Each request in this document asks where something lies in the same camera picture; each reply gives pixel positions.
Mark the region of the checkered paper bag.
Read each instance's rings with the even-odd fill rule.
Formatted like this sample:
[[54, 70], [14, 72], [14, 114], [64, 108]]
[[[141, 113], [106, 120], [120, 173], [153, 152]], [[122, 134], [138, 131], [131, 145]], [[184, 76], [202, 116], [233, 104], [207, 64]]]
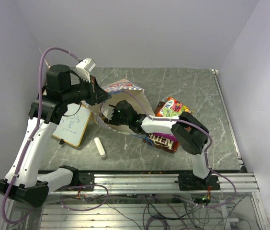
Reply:
[[[127, 79], [111, 83], [103, 89], [112, 96], [111, 99], [97, 105], [84, 102], [92, 112], [93, 123], [112, 132], [145, 138], [146, 133], [134, 127], [139, 122], [140, 115], [155, 115], [145, 96], [145, 90]], [[101, 114], [101, 106], [104, 104], [114, 107], [111, 120], [107, 120]]]

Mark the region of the colourful fruit candy bag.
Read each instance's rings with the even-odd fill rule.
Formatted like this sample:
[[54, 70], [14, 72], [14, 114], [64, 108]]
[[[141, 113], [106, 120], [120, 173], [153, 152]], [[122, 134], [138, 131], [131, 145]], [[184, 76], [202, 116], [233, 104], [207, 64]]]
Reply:
[[192, 110], [173, 97], [168, 97], [165, 102], [159, 101], [155, 110], [155, 115], [159, 117], [179, 116], [183, 112], [192, 114]]

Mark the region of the dark brown snack bag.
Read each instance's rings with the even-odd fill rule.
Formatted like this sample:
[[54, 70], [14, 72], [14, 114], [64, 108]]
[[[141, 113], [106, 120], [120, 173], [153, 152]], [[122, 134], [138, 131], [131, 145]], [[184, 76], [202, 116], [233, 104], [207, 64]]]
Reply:
[[154, 136], [153, 133], [147, 134], [143, 139], [148, 146], [164, 150], [168, 153], [175, 153], [179, 146], [179, 142], [175, 138], [164, 138], [161, 136]]

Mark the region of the purple candy bag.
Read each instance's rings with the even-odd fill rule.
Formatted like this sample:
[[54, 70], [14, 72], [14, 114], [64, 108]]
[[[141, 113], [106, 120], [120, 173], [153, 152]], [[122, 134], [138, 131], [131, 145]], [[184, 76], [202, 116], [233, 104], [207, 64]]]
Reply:
[[166, 133], [153, 133], [154, 136], [161, 136], [161, 137], [164, 137], [164, 138], [175, 138], [174, 135], [172, 134], [166, 134]]

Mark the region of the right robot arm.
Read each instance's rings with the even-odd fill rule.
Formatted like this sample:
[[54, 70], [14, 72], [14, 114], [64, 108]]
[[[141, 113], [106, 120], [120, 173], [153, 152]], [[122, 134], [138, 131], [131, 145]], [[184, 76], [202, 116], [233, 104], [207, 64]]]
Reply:
[[212, 173], [203, 148], [207, 143], [211, 143], [212, 139], [208, 129], [190, 113], [183, 112], [174, 117], [139, 114], [130, 103], [123, 100], [113, 107], [109, 123], [128, 126], [137, 134], [172, 135], [184, 151], [191, 155], [194, 186], [202, 190], [209, 185]]

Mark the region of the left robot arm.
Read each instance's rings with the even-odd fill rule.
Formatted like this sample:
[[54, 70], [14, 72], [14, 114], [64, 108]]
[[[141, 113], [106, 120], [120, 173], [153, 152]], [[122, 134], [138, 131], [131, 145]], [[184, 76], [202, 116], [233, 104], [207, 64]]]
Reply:
[[38, 176], [44, 147], [68, 110], [69, 104], [85, 101], [96, 105], [111, 98], [90, 74], [95, 67], [85, 59], [72, 71], [67, 65], [52, 65], [46, 73], [45, 95], [31, 104], [27, 131], [18, 155], [6, 176], [0, 179], [0, 194], [31, 207], [40, 207], [49, 193], [66, 187], [75, 190], [80, 183], [78, 169], [60, 166]]

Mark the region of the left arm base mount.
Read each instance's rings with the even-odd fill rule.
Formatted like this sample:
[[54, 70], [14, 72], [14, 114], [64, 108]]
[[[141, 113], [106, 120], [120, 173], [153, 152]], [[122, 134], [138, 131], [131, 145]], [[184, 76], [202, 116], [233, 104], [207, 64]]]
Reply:
[[58, 188], [55, 191], [67, 191], [81, 189], [81, 191], [93, 191], [93, 186], [95, 178], [94, 174], [91, 172], [79, 171], [76, 176], [73, 176], [71, 183]]

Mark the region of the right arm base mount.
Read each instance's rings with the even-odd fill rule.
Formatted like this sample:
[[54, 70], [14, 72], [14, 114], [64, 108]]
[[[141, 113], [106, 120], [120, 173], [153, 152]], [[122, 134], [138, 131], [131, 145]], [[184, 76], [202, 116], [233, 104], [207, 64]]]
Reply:
[[186, 173], [179, 174], [174, 183], [179, 185], [181, 191], [220, 190], [218, 177], [211, 173], [205, 179], [201, 179], [193, 175], [192, 172], [187, 171]]

